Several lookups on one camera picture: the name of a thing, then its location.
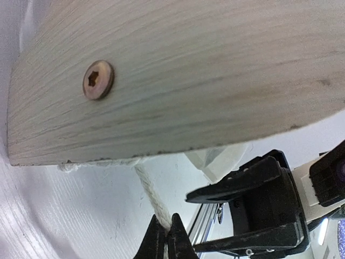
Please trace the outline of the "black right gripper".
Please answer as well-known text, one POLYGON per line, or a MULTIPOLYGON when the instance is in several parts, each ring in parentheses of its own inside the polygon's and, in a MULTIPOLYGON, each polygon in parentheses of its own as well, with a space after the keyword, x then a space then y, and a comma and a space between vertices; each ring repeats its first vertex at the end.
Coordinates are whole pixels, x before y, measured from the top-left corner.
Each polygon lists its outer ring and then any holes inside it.
POLYGON ((229 201, 234 236, 196 244, 198 253, 290 256, 309 246, 305 214, 282 151, 252 159, 231 177, 188 193, 185 201, 229 201))

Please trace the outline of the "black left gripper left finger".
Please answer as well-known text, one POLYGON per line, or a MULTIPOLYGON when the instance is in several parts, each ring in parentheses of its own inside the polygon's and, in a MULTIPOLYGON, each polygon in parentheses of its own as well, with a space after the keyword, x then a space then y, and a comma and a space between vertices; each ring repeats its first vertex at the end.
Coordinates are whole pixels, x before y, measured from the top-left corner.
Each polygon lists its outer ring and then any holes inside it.
POLYGON ((151 218, 142 243, 133 259, 164 259, 165 228, 156 215, 151 218))

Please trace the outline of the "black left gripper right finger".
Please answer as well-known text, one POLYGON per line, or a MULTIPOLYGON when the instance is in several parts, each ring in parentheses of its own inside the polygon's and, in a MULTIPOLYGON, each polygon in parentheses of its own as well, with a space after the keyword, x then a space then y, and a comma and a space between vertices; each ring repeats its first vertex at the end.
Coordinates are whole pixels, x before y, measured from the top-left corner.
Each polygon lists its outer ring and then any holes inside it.
POLYGON ((198 259, 181 217, 178 213, 172 215, 172 225, 168 234, 169 259, 198 259))

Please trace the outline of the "wooden pet bed frame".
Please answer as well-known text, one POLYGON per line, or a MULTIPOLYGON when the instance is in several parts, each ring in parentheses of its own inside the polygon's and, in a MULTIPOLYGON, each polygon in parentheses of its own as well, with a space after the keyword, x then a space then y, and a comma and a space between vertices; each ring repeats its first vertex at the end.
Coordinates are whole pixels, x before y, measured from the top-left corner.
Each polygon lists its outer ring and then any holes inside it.
POLYGON ((344 1, 52 1, 9 87, 13 166, 224 146, 344 109, 344 1))

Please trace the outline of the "duck print bed cushion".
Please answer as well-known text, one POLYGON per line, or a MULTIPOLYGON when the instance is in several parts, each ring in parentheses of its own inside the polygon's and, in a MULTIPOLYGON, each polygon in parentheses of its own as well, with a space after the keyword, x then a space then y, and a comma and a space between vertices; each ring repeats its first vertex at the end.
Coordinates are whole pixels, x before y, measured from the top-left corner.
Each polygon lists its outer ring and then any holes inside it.
POLYGON ((184 154, 210 183, 216 183, 237 167, 247 148, 248 144, 233 144, 184 154))

